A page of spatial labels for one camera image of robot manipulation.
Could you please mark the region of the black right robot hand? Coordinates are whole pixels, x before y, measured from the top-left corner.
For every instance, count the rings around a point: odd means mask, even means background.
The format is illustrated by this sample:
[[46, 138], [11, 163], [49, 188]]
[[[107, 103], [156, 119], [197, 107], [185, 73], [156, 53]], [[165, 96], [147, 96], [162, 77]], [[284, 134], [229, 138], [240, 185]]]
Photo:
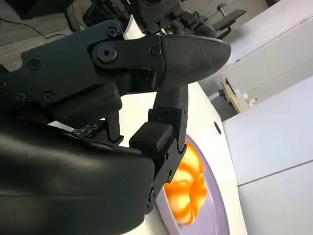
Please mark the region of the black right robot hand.
[[187, 146], [188, 85], [231, 47], [126, 40], [105, 21], [26, 51], [0, 74], [0, 232], [120, 235], [139, 226]]

